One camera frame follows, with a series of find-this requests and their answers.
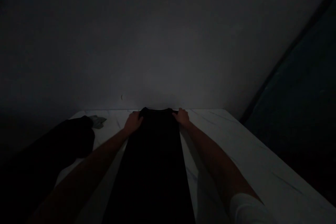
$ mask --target person's right hand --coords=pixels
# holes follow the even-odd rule
[[[176,121],[178,121],[183,127],[186,127],[188,123],[190,123],[188,112],[181,108],[178,109],[177,114],[173,113],[173,116],[175,117]]]

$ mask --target white marble surface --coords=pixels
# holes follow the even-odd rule
[[[72,118],[84,115],[107,118],[102,129],[94,129],[96,138],[93,148],[96,149],[124,126],[132,111],[81,111]],[[190,120],[219,144],[235,162],[279,223],[336,223],[336,209],[227,111],[187,111]],[[183,129],[181,142],[196,222],[228,223],[214,183]],[[81,211],[76,223],[101,222],[126,144],[127,142]],[[80,161],[78,159],[64,169],[57,182]]]

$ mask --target person's left hand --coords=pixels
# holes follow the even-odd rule
[[[127,133],[127,135],[131,135],[134,131],[136,131],[140,127],[144,118],[143,117],[139,118],[139,113],[140,113],[139,111],[134,111],[128,116],[128,119],[123,128],[123,130]]]

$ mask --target gray cloth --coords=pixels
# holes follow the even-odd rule
[[[90,118],[90,119],[92,120],[92,122],[93,122],[93,126],[92,126],[92,128],[101,129],[101,128],[104,127],[103,122],[106,121],[106,118],[104,118],[104,117],[98,117],[98,116],[96,116],[96,115],[94,115],[94,116],[92,115],[92,116],[90,116],[89,118]]]

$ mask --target hand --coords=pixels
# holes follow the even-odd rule
[[[139,114],[140,114],[139,111],[134,111],[128,116],[125,126],[123,128],[123,130],[126,132],[127,135],[131,135],[134,131],[136,131],[140,127],[144,118],[143,117],[139,118]]]
[[[186,127],[190,123],[188,112],[181,108],[178,109],[177,114],[173,113],[173,116],[183,127]]]

